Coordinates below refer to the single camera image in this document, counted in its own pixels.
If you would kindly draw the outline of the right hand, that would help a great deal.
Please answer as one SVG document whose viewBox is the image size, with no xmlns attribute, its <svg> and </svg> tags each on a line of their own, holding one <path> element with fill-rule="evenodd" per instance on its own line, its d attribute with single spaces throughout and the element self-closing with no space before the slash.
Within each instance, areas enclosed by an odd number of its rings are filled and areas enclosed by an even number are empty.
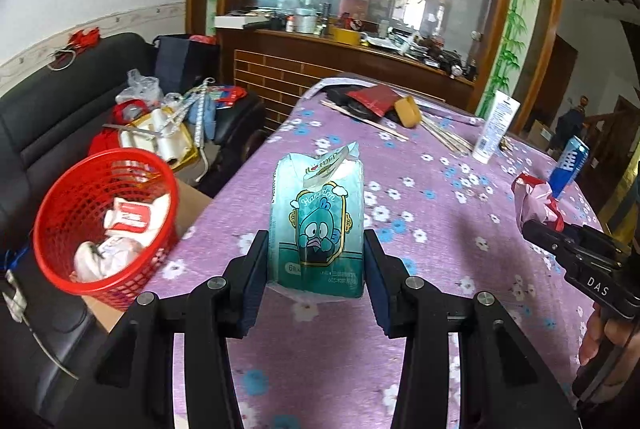
<svg viewBox="0 0 640 429">
<path fill-rule="evenodd" d="M 609 319 L 603 323 L 600 313 L 600 305 L 594 303 L 593 312 L 586 324 L 587 331 L 578 352 L 579 364 L 585 366 L 593 359 L 604 339 L 615 345 L 626 343 L 626 350 L 617 362 L 616 368 L 604 381 L 607 386 L 617 386 L 619 383 L 626 383 L 639 361 L 639 333 L 634 331 L 634 325 L 628 322 Z"/>
</svg>

